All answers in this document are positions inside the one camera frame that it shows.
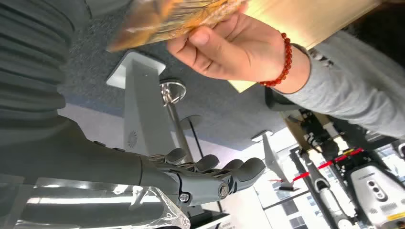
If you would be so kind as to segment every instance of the gray sleeve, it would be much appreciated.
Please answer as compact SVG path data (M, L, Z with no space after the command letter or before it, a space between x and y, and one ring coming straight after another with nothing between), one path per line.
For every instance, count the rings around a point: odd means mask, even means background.
M284 96L307 109L405 138L404 69L344 32L315 48L333 65L311 59L306 85Z

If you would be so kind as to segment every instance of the robotic hand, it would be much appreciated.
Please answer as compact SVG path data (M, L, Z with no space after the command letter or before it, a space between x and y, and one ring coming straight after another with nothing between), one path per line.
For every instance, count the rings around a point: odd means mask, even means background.
M171 196L178 206L195 206L214 202L225 198L228 194L235 193L252 186L265 170L264 163L258 158L251 158L243 163L236 159L229 162L223 169L215 169L218 158L207 155L196 163L181 165L170 164L182 160L186 154L181 148L169 154L144 157L146 160L144 173L155 173L160 176L169 176L171 179L162 179L164 182L155 183L162 191ZM166 187L174 183L175 193Z

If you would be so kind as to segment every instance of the gray carpet ceiling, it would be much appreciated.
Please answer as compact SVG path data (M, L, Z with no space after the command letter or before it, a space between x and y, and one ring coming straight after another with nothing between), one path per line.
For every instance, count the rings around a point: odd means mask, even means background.
M116 11L92 20L78 32L64 67L66 82L60 87L66 102L122 116L124 90L105 82L125 51L109 53L105 49L124 15L124 10ZM266 107L264 88L255 85L239 94L227 81L194 72L171 56L165 45L159 42L136 50L166 64L162 79L177 78L185 83L187 94L176 108L180 118L202 115L203 122L196 127L201 140L243 150L252 145L250 138L262 130L275 132L285 127L278 112Z

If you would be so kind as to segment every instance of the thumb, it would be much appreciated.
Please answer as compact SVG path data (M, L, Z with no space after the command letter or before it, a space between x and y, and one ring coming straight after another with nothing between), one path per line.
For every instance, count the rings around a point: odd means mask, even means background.
M209 59L227 68L240 66L242 58L246 57L243 49L206 26L195 29L190 34L189 41Z

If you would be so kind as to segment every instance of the metal screw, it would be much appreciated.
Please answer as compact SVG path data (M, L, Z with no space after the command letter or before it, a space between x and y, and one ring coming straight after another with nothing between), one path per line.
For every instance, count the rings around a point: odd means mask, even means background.
M183 203L187 203L190 200L190 195L187 193L181 193L179 196L179 200Z
M225 198L229 193L229 187L226 183L222 183L219 186L219 190L218 190L218 196L219 198L223 199Z

